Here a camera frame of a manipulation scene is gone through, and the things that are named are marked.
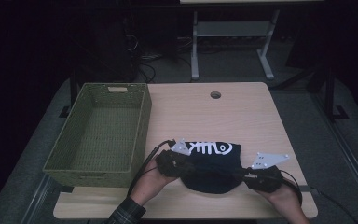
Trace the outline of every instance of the white print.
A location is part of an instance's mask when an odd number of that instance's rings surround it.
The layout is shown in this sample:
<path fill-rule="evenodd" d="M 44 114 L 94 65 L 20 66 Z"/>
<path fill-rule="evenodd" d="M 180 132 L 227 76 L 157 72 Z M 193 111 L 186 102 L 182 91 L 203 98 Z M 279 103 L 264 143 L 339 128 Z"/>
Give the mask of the white print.
<path fill-rule="evenodd" d="M 221 144 L 219 147 L 220 150 L 217 149 L 217 144 L 215 142 L 190 142 L 189 144 L 191 145 L 191 148 L 189 149 L 190 153 L 194 148 L 197 148 L 197 152 L 200 152 L 201 150 L 202 154 L 208 153 L 209 155 L 212 154 L 212 149 L 214 150 L 214 153 L 221 155 L 227 155 L 232 150 L 232 145 L 230 143 L 227 143 L 228 148 Z"/>

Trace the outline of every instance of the wire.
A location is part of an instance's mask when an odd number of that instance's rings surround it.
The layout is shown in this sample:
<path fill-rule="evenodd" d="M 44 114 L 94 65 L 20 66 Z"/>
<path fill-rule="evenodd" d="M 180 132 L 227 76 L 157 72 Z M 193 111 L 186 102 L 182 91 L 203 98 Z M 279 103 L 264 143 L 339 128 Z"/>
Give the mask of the wire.
<path fill-rule="evenodd" d="M 150 161 L 153 159 L 153 157 L 156 155 L 156 153 L 158 152 L 158 150 L 165 144 L 171 144 L 174 143 L 174 140 L 166 140 L 162 143 L 160 143 L 158 146 L 156 146 L 152 152 L 150 152 L 150 154 L 147 156 L 146 160 L 144 161 L 144 163 L 142 164 L 141 168 L 138 170 L 138 173 L 136 173 L 135 177 L 133 178 L 129 190 L 127 192 L 127 196 L 130 196 L 130 194 L 132 193 L 133 187 L 135 186 L 136 182 L 138 182 L 139 178 L 141 178 L 142 175 L 144 175 L 145 173 L 149 172 L 146 171 L 144 172 L 144 169 L 146 167 L 146 165 L 148 163 L 150 163 Z"/>
<path fill-rule="evenodd" d="M 325 194 L 324 192 L 316 189 L 318 191 L 319 194 L 321 194 L 322 196 L 324 196 L 326 199 L 328 199 L 330 202 L 334 203 L 336 206 L 338 206 L 340 209 L 342 209 L 342 211 L 344 211 L 348 217 L 351 218 L 351 220 L 358 224 L 358 220 L 356 220 L 356 218 L 350 213 L 350 211 L 348 209 L 346 209 L 341 203 L 339 203 L 338 201 L 336 201 L 335 199 L 333 199 L 332 197 L 328 196 L 327 194 Z"/>
<path fill-rule="evenodd" d="M 150 68 L 153 71 L 152 77 L 148 77 L 146 75 L 145 71 L 141 67 L 139 67 L 139 72 L 141 73 L 142 76 L 144 76 L 145 82 L 146 83 L 153 82 L 154 78 L 156 77 L 156 69 L 153 66 L 149 65 L 149 64 L 140 63 L 139 66 L 141 66 L 141 65 L 146 66 L 146 67 Z"/>
<path fill-rule="evenodd" d="M 185 62 L 191 68 L 191 64 L 188 61 L 186 61 L 186 59 L 184 59 L 182 57 L 179 57 L 179 56 L 177 57 L 177 59 L 182 60 L 183 62 Z"/>
<path fill-rule="evenodd" d="M 191 37 L 182 37 L 180 39 L 178 38 L 178 40 L 187 40 L 185 44 L 178 46 L 178 52 L 191 47 L 191 44 L 193 43 L 193 39 Z"/>
<path fill-rule="evenodd" d="M 295 183 L 296 183 L 296 186 L 298 187 L 298 188 L 300 188 L 300 186 L 298 185 L 298 183 L 297 183 L 297 181 L 296 181 L 296 179 L 291 175 L 291 174 L 289 174 L 289 173 L 287 173 L 286 171 L 284 171 L 284 170 L 280 170 L 281 172 L 284 172 L 285 174 L 287 174 L 287 175 L 290 175 L 290 177 L 292 177 L 292 179 L 295 181 Z"/>
<path fill-rule="evenodd" d="M 136 38 L 135 35 L 126 35 L 126 37 L 131 37 L 131 38 L 133 38 L 135 40 L 135 46 L 132 48 L 132 50 L 135 50 L 139 45 L 138 38 Z"/>
<path fill-rule="evenodd" d="M 163 56 L 162 54 L 143 55 L 143 56 L 141 56 L 141 59 L 145 60 L 145 61 L 148 61 L 148 60 L 153 61 L 153 60 L 162 58 L 162 56 Z"/>
<path fill-rule="evenodd" d="M 268 176 L 268 175 L 259 175 L 258 177 L 269 179 L 269 180 L 274 180 L 274 181 L 280 182 L 280 183 L 285 184 L 286 186 L 290 187 L 295 192 L 295 194 L 297 195 L 297 198 L 298 198 L 298 201 L 300 202 L 300 205 L 302 204 L 303 197 L 302 197 L 301 190 L 300 190 L 300 188 L 298 186 L 294 185 L 292 182 L 290 182 L 290 181 L 288 181 L 288 180 L 286 180 L 284 178 L 280 179 L 280 178 L 273 177 L 273 176 Z"/>
<path fill-rule="evenodd" d="M 148 173 L 148 172 L 150 172 L 150 171 L 152 171 L 152 170 L 156 170 L 156 169 L 157 169 L 157 166 L 156 166 L 155 168 L 151 168 L 151 169 L 145 171 L 142 175 L 145 175 L 146 173 Z"/>

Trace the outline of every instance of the person's arm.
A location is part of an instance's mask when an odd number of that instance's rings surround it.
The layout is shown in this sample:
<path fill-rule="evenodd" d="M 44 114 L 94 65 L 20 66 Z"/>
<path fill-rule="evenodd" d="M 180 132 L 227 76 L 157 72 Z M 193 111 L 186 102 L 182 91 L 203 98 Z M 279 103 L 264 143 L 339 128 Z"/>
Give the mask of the person's arm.
<path fill-rule="evenodd" d="M 279 189 L 272 193 L 256 190 L 257 193 L 266 198 L 272 206 L 291 224 L 309 224 L 297 195 L 293 190 L 282 184 Z"/>
<path fill-rule="evenodd" d="M 162 175 L 157 169 L 156 157 L 145 167 L 144 174 L 139 178 L 133 187 L 132 193 L 112 213 L 106 224 L 135 224 L 146 212 L 143 208 L 152 198 L 176 177 Z"/>

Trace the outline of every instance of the gray carpet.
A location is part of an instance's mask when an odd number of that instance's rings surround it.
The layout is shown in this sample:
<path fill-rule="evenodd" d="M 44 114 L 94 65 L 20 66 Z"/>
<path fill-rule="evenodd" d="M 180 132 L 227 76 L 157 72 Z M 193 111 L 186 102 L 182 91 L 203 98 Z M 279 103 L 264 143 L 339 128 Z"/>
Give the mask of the gray carpet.
<path fill-rule="evenodd" d="M 277 85 L 294 76 L 300 70 L 285 67 L 285 60 L 292 43 L 273 42 L 268 60 L 276 78 L 266 80 L 255 48 L 223 50 L 215 54 L 201 54 L 200 80 L 198 82 L 263 81 Z M 181 54 L 189 62 L 189 53 Z M 189 82 L 190 67 L 183 61 L 161 59 L 149 63 L 156 69 L 156 83 Z M 151 76 L 151 70 L 145 72 Z M 139 76 L 136 82 L 143 82 Z M 331 131 L 331 125 L 318 106 L 318 95 L 305 92 L 308 79 L 302 79 L 284 91 L 272 91 L 272 97 L 280 113 L 283 125 L 295 150 L 308 183 L 340 202 L 358 220 L 358 183 L 345 160 L 340 144 Z M 348 145 L 358 160 L 358 107 L 349 91 L 341 83 L 336 85 L 336 105 L 342 105 L 350 119 L 338 120 Z M 99 223 L 100 220 L 58 220 L 52 209 L 62 187 L 51 180 L 41 205 L 29 211 L 37 187 L 43 179 L 42 167 L 58 136 L 64 119 L 59 118 L 62 109 L 70 103 L 69 83 L 62 84 L 40 121 L 34 136 L 21 156 L 10 179 L 0 194 L 0 223 L 21 223 L 28 214 L 29 223 Z M 335 204 L 320 194 L 314 195 L 319 215 L 311 223 L 353 223 Z M 259 223 L 286 223 L 282 219 L 258 220 Z"/>

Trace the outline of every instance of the black cloth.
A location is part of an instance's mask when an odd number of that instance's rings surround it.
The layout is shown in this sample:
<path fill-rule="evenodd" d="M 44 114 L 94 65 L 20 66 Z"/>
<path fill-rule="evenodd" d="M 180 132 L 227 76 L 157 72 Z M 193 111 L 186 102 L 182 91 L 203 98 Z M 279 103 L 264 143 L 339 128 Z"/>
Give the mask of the black cloth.
<path fill-rule="evenodd" d="M 181 177 L 189 189 L 204 193 L 223 194 L 236 188 L 241 180 L 233 174 L 241 168 L 241 145 L 223 142 L 186 142 L 195 172 Z"/>

